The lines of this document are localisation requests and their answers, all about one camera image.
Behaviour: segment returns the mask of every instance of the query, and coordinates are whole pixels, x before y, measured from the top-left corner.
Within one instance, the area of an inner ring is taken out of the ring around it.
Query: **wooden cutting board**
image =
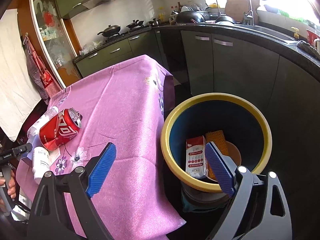
[[[257,15],[257,8],[260,6],[260,0],[251,0],[252,11],[253,11],[253,19],[254,22],[257,23],[259,21],[259,17]],[[248,13],[248,3],[247,0],[227,0],[226,8],[224,9],[224,13],[237,22],[242,22],[243,12]]]

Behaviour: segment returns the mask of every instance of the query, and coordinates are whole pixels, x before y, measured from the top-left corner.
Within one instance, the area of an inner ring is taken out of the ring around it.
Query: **red soda can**
[[[41,127],[39,132],[43,146],[53,151],[75,137],[80,128],[80,114],[73,108],[66,108]]]

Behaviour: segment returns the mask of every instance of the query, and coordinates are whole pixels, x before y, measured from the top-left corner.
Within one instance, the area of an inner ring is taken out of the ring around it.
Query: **backsplash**
[[[80,46],[103,39],[97,33],[108,25],[121,26],[120,33],[127,32],[126,27],[132,20],[144,20],[145,25],[158,17],[158,8],[165,6],[163,0],[113,0],[91,10],[84,11],[71,19]]]

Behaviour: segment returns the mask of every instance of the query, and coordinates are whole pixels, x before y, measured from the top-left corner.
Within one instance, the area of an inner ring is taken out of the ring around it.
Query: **floral tablecloth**
[[[117,156],[92,202],[115,240],[167,239],[185,221],[168,202],[162,183],[160,133],[164,111],[174,107],[173,77],[143,55],[103,69],[51,98],[49,106],[73,107],[82,116],[79,134],[60,147],[54,174],[70,173],[100,154],[108,142]],[[17,182],[33,200],[32,168],[20,162]],[[69,194],[76,233],[85,236]]]

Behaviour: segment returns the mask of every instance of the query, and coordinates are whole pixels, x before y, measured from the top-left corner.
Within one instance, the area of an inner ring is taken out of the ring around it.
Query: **cabinet handle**
[[[111,53],[114,53],[114,52],[116,52],[116,51],[118,51],[118,50],[120,50],[120,48],[111,51],[110,54],[111,54]]]
[[[201,40],[201,41],[209,41],[210,38],[209,37],[200,37],[200,36],[196,36],[197,40]]]
[[[137,39],[137,38],[139,38],[139,37],[140,37],[140,36],[135,36],[135,37],[129,39],[129,41],[132,41],[132,40]]]
[[[220,44],[220,45],[223,45],[223,46],[230,46],[230,47],[233,46],[233,43],[232,43],[232,42],[219,41],[219,40],[213,40],[213,41],[214,41],[214,43],[217,43],[217,44]]]
[[[88,57],[88,58],[92,58],[92,57],[97,56],[97,55],[98,55],[98,52],[96,52],[95,54],[91,55],[91,56]]]
[[[74,8],[74,7],[77,7],[77,6],[80,5],[80,4],[81,4],[81,3],[76,4],[75,6],[73,6],[73,8]]]

